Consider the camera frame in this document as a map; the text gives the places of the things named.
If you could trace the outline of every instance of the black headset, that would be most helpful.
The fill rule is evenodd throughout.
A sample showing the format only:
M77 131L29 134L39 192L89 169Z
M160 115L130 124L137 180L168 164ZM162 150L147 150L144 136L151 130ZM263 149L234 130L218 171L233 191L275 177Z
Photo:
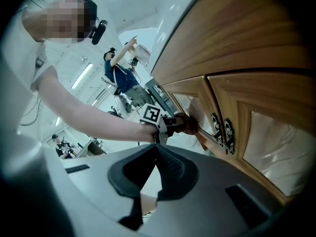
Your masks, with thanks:
M93 27L91 34L89 35L89 38L92 39L92 44L96 45L97 43L99 43L102 35L104 34L107 26L108 26L108 21L103 19L103 20L99 20L97 18L97 20L99 21L99 25L98 27Z
M111 47L111 48L110 48L110 51L107 51L107 52L103 55L103 60L105 61L105 57L106 57L106 55L107 55L108 53L111 53L111 54L112 54L112 58L113 58L114 55L115 55L115 51L116 51L116 49L115 49L114 47Z

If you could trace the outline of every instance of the desk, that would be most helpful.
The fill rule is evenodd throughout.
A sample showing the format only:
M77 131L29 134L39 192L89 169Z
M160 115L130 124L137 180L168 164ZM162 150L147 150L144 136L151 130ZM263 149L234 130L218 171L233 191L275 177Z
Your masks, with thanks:
M80 152L77 154L77 156L75 158L80 158L80 157L84 157L86 156L87 152L88 152L88 146L90 145L92 141L89 140L85 146L80 150Z
M102 154L106 154L104 150L102 150L97 144L95 144L93 141L89 144L88 150L93 153L95 156L99 156Z

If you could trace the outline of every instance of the wooden cabinet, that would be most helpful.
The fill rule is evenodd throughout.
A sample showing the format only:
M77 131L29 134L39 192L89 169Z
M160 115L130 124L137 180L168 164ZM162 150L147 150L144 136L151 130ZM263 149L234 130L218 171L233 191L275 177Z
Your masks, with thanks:
M220 122L221 114L207 78L197 77L169 83L164 85L163 89L180 112L198 121L199 133L213 145L212 150L218 154L225 154L226 150L218 146L211 137L218 133L213 119L216 117ZM222 126L219 126L219 129L222 134Z
M208 80L234 130L232 157L283 200L301 192L316 159L315 81L270 72Z
M298 24L277 0L197 0L153 77L163 85L231 70L311 67Z
M311 67L298 24L279 0L197 0L153 77L199 121L205 146L286 203L316 160Z

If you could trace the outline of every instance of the hand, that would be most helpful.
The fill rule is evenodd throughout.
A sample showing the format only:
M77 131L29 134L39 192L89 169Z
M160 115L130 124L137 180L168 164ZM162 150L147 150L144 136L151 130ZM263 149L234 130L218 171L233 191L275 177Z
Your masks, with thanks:
M135 37L133 37L128 43L128 47L132 47L134 44L137 44L137 39L135 39L137 37L137 35Z
M198 122L195 118L189 117L185 113L177 113L174 116L175 116L175 118L180 117L184 121L184 124L177 126L175 128L175 130L174 130L175 132L177 132L177 133L184 132L184 133L189 134L189 135L196 135L196 133L198 132Z
M62 151L63 151L63 153L64 153L65 155L68 155L68 154L69 154L68 150L69 150L69 148L66 148L66 147L63 147L63 148L62 148Z

